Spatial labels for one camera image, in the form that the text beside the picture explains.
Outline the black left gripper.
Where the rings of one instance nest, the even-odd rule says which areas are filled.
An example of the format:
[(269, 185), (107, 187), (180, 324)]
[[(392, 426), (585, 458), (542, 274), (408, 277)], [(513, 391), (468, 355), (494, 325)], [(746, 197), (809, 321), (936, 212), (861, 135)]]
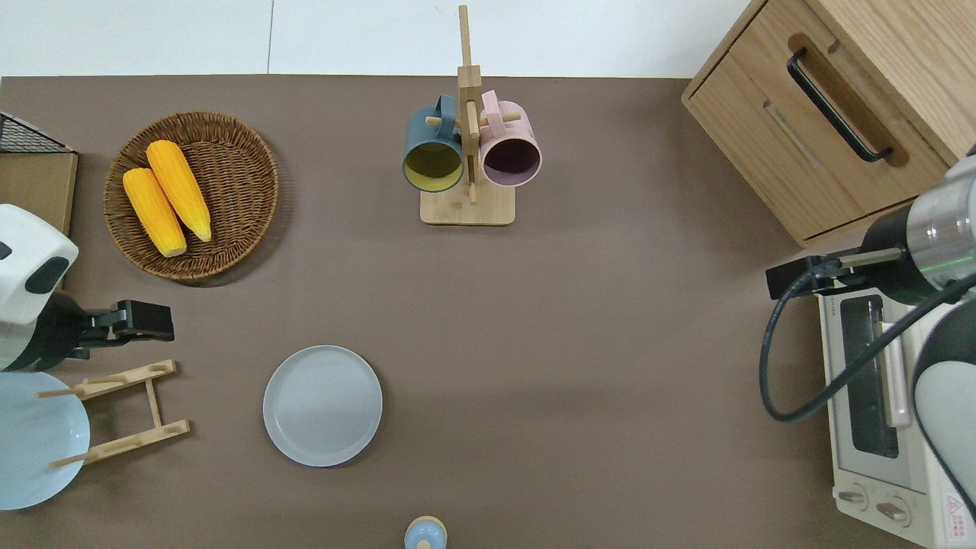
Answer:
[(172, 308), (123, 300), (110, 309), (84, 310), (66, 292), (55, 292), (36, 320), (34, 334), (18, 356), (18, 370), (48, 371), (67, 358), (90, 358), (91, 348), (126, 341), (175, 340)]

